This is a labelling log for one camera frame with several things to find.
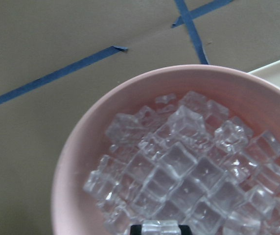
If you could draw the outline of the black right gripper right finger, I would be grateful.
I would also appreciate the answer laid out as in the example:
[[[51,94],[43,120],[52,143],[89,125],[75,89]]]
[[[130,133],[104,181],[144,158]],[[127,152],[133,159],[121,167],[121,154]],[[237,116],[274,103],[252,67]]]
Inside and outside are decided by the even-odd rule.
[[[192,235],[192,231],[188,225],[179,225],[181,235]]]

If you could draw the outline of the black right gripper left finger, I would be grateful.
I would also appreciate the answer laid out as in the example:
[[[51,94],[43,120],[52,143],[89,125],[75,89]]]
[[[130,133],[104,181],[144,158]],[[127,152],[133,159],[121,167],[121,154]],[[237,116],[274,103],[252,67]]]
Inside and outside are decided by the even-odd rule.
[[[142,235],[142,225],[131,225],[130,226],[130,235]]]

